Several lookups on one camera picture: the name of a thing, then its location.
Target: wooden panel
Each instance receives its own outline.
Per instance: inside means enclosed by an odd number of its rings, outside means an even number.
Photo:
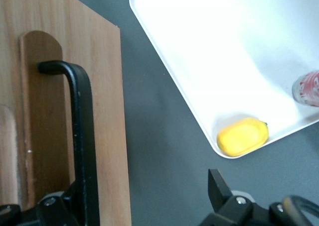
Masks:
[[[18,38],[41,30],[60,43],[63,60],[82,66],[91,80],[101,225],[131,225],[120,30],[78,0],[0,0],[0,29],[0,104],[7,105],[16,119],[20,202],[31,206]]]
[[[0,105],[0,205],[17,204],[17,145],[12,112]]]
[[[70,185],[63,75],[48,76],[37,64],[62,60],[60,44],[43,31],[20,38],[24,139],[31,205]]]

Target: white tray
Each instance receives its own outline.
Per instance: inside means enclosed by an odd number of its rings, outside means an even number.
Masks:
[[[212,148],[220,129],[265,121],[265,145],[319,120],[294,80],[319,69],[319,0],[130,0]]]

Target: wooden door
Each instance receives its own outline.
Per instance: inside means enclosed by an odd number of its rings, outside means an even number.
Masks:
[[[37,182],[28,184],[28,179],[42,165],[28,157],[32,150],[26,147],[30,142],[25,129],[30,126],[23,107],[19,40],[30,31],[40,30],[56,39],[62,59],[82,66],[91,81],[101,225],[131,225],[120,30],[78,0],[0,0],[0,30],[0,110],[4,112],[0,115],[0,144],[9,142],[0,145],[0,162],[6,162],[0,166],[1,176],[15,182],[8,186],[5,180],[0,181],[0,191],[7,194],[0,198],[0,204],[19,203],[27,209],[35,203],[31,192],[38,187]],[[68,154],[70,167],[66,170],[72,182],[70,100],[66,81],[64,85],[69,152],[63,154]],[[3,130],[3,126],[14,126],[14,130]]]

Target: red can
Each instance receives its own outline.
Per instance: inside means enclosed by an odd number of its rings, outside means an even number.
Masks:
[[[297,102],[319,107],[319,70],[299,77],[292,91]]]

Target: gray surface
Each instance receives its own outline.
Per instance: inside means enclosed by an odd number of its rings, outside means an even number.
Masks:
[[[242,158],[209,145],[129,6],[80,0],[121,29],[123,85],[134,226],[195,226],[212,211],[207,171],[268,205],[290,194],[319,203],[318,127],[312,125]]]

